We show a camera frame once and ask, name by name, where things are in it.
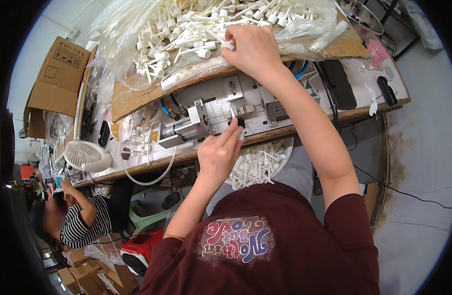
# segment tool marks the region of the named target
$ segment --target maroon t-shirt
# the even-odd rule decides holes
[[[363,198],[337,199],[324,224],[284,184],[233,192],[185,241],[152,247],[139,294],[379,294]]]

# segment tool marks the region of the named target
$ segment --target gray pants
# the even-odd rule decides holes
[[[296,189],[308,200],[308,202],[311,202],[313,169],[312,162],[303,146],[296,146],[293,148],[292,155],[287,164],[272,180]],[[211,215],[216,204],[232,192],[234,191],[231,185],[223,183],[206,207],[206,213]]]

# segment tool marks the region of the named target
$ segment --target clear plastic tube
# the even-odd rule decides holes
[[[119,143],[119,149],[123,150],[123,143]],[[131,174],[129,174],[128,170],[124,167],[124,159],[121,157],[121,165],[123,166],[124,173],[129,177],[130,180],[132,180],[135,184],[138,184],[140,186],[152,186],[153,184],[157,183],[159,180],[163,179],[165,175],[170,171],[170,168],[173,165],[173,161],[175,160],[175,155],[177,154],[177,147],[175,146],[173,149],[173,155],[171,156],[170,164],[168,165],[167,169],[164,171],[162,175],[160,175],[156,180],[153,180],[151,182],[140,182],[132,178]]]

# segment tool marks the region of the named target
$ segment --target red stool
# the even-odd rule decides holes
[[[164,227],[140,233],[121,248],[124,262],[138,275],[145,276],[149,267],[152,246],[162,240]]]

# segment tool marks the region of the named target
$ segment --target black and white striped shirt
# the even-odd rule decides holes
[[[82,208],[80,204],[70,206],[65,216],[65,225],[60,232],[60,241],[69,247],[83,248],[111,233],[111,221],[105,198],[101,195],[94,195],[88,199],[96,207],[96,217],[90,227],[81,218]]]

